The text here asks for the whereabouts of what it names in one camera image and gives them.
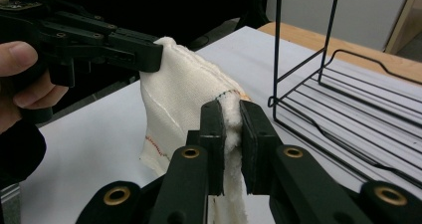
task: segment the towel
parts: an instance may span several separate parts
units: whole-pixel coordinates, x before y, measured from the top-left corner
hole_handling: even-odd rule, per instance
[[[160,70],[140,73],[140,91],[147,117],[140,160],[158,176],[164,174],[174,150],[185,145],[188,130],[199,130],[201,107],[218,100],[227,135],[225,194],[209,196],[207,221],[210,224],[248,223],[242,197],[239,100],[250,99],[217,65],[177,45],[172,38],[163,37],[155,43],[163,46]]]

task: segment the wire rack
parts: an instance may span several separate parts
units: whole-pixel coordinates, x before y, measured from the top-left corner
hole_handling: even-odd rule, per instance
[[[281,0],[277,0],[274,90],[268,102],[274,121],[361,182],[390,181],[421,198],[422,83],[347,50],[336,50],[329,57],[337,1],[332,1],[323,47],[279,76]],[[337,54],[369,61],[399,80],[348,70]],[[280,95],[284,81],[315,59],[320,59],[320,66]],[[398,83],[412,89],[401,90]]]

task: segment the table surface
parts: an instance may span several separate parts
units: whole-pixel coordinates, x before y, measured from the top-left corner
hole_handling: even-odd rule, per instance
[[[270,35],[275,35],[276,23],[268,23],[259,28],[258,30],[268,33]],[[314,51],[318,51],[319,49],[321,49],[325,41],[325,35],[318,34],[285,23],[281,23],[280,38],[312,49]],[[383,53],[370,48],[362,47],[360,45],[345,42],[335,37],[331,37],[329,39],[327,54],[331,56],[332,52],[337,49],[348,50],[350,52],[375,59],[381,62],[392,73],[407,77],[415,81],[422,82],[422,63],[400,58],[391,54]],[[340,60],[349,62],[354,65],[358,65],[362,68],[389,76],[382,70],[380,66],[376,65],[373,62],[365,61],[355,56],[350,56],[346,54],[338,54],[338,56],[336,57]]]
[[[259,30],[271,34],[273,28],[268,24]],[[292,39],[301,38],[301,42],[295,40],[301,46],[312,48],[309,46],[320,41],[317,34],[310,33],[311,37],[306,39],[306,31],[282,26],[285,31],[288,28],[293,29],[286,32]],[[253,102],[265,109],[273,87],[273,41],[274,37],[268,34],[242,28],[197,54],[219,65],[244,88]],[[290,53],[290,60],[302,58],[311,51],[294,43],[286,46],[288,51],[284,52],[294,51]],[[406,68],[420,65],[394,56],[387,57]],[[265,109],[265,113],[270,117],[272,111]],[[285,143],[297,142],[280,127],[275,125],[275,129]],[[101,187],[116,180],[133,181],[139,186],[153,180],[153,173],[138,159],[145,130],[146,114],[139,82],[42,127],[47,153],[40,167],[21,183],[22,223],[74,223],[85,204]],[[245,199],[251,224],[274,223],[268,197],[245,195]]]

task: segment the white table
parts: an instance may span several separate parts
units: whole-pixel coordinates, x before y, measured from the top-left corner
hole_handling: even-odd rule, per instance
[[[287,67],[313,52],[291,43],[283,46],[281,59]],[[245,27],[197,54],[219,65],[271,119],[267,100],[273,92],[273,36]],[[301,144],[274,127],[284,143]],[[117,180],[144,186],[156,178],[138,158],[145,130],[139,82],[42,127],[47,153],[40,167],[21,184],[22,223],[75,223],[103,186]],[[325,168],[335,179],[344,179],[335,167]],[[353,190],[360,185],[353,179],[344,183]],[[250,223],[274,223],[267,196],[245,198]]]

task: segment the human hand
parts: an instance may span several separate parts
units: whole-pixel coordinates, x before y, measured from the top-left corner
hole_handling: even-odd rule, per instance
[[[9,77],[24,72],[37,60],[36,50],[25,42],[0,44],[0,133],[21,119],[18,108],[52,107],[68,91],[67,87],[53,85],[46,71],[35,83],[14,94]]]

